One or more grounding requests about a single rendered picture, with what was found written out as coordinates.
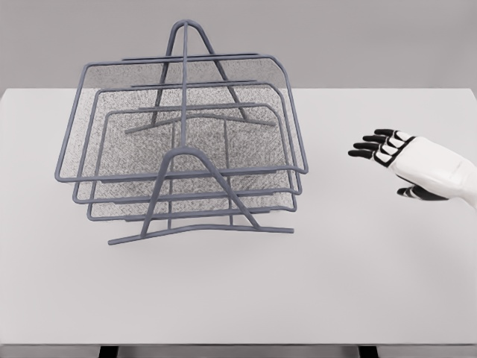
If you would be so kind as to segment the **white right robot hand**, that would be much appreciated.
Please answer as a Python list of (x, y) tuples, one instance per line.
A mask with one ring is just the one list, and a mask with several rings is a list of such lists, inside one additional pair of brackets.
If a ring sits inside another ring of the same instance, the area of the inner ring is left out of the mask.
[(453, 175), (466, 158), (423, 136), (376, 129), (374, 134), (363, 136), (361, 142), (355, 143), (348, 155), (378, 163), (409, 182), (410, 187), (397, 190), (403, 197), (421, 201), (459, 198)]

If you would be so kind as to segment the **grey mesh folder tray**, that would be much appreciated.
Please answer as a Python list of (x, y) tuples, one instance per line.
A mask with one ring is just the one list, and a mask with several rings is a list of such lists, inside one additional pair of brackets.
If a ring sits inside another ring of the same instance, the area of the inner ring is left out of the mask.
[[(211, 87), (214, 85), (231, 86), (245, 82), (270, 83), (289, 91), (294, 122), (297, 127), (297, 148), (303, 156), (304, 167), (299, 175), (309, 170), (304, 150), (294, 96), (291, 91), (288, 74), (282, 64), (270, 55), (261, 54), (214, 54), (216, 61), (208, 59), (209, 55), (193, 55), (188, 62), (188, 83), (192, 88), (197, 85)], [(88, 100), (103, 90), (125, 90), (128, 88), (163, 89), (174, 87), (181, 89), (182, 56), (145, 59), (129, 59), (109, 62), (88, 63), (83, 68), (78, 88), (75, 93), (72, 111), (66, 127), (60, 155), (55, 169), (55, 177), (63, 183), (80, 183), (83, 181), (80, 159), (72, 159), (69, 151), (77, 149), (85, 154), (84, 145), (77, 145), (74, 126), (78, 123), (80, 112)]]
[(297, 194), (303, 156), (285, 88), (270, 83), (197, 85), (187, 90), (103, 90), (88, 100), (69, 151), (83, 163), (79, 202), (146, 200), (164, 154), (201, 150), (237, 195)]
[[(188, 155), (174, 158), (171, 172), (202, 172), (205, 170), (201, 162)], [(159, 216), (156, 220), (187, 219), (186, 214), (191, 212), (224, 212), (234, 208), (235, 204), (221, 193), (222, 188), (213, 178), (201, 176), (165, 180), (160, 191), (160, 199), (155, 206), (154, 213)], [(296, 207), (296, 197), (299, 194), (279, 192), (274, 195), (245, 197), (238, 195), (251, 213), (268, 213), (273, 210), (292, 211)], [(149, 206), (146, 200), (127, 203), (124, 199), (98, 203), (85, 201), (88, 206), (88, 215), (96, 220), (143, 220)]]

